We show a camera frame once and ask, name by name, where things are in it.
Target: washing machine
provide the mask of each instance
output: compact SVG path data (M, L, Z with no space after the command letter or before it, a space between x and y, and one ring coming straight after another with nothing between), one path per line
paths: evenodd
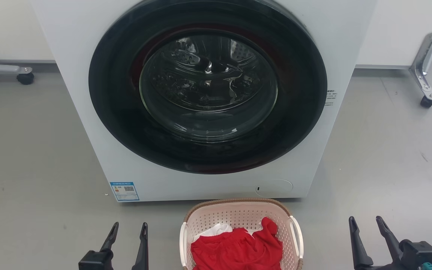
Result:
M118 202L300 198L374 9L32 0Z

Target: brown basket rim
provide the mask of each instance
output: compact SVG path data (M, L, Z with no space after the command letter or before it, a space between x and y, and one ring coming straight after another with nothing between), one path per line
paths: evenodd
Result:
M274 205L277 205L277 206L281 207L281 209L283 209L284 212L286 212L286 214L288 214L288 217L292 216L290 210L288 210L288 208L286 208L286 206L284 206L282 203L280 203L280 202L278 202L276 200L273 200L273 199L268 199L268 198L235 198L235 199L213 200L213 201L199 203L199 204L195 205L193 208L191 208L189 210L189 212L187 212L187 214L186 214L186 216L184 218L184 222L188 222L188 219L191 216L191 214L193 214L199 208L202 208L202 207L205 207L205 206L210 206L210 205L235 203L235 202L265 202L265 203L271 203L271 204L274 204Z
M296 270L302 270L302 268L303 268L303 259L299 258L298 265L296 266ZM188 270L188 267L183 266L183 270Z

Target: gray floor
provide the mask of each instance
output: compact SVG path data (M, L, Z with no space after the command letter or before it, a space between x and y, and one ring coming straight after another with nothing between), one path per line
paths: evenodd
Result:
M432 108L421 97L405 71L355 71L308 197L283 201L303 231L305 269L353 268L350 215L376 265L390 261L376 215L399 240L432 244ZM106 193L61 76L0 77L0 269L75 269L115 221L116 270L134 263L143 222L150 269L181 269L180 224L197 202L118 204Z

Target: black wheel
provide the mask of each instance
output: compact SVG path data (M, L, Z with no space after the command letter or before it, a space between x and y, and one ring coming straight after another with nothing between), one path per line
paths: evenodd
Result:
M423 99L421 99L421 106L425 107L425 108L430 108L432 106L432 100L428 99L426 96L423 97Z
M19 74L16 76L16 79L18 80L18 82L27 86L28 84L32 84L34 82L35 75L32 72L29 72L27 74Z

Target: red clothing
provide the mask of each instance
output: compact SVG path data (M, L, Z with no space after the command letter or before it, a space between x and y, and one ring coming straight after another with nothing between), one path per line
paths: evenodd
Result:
M216 236L201 236L191 244L194 270L281 270L283 243L276 238L278 226L261 220L262 231L244 228Z

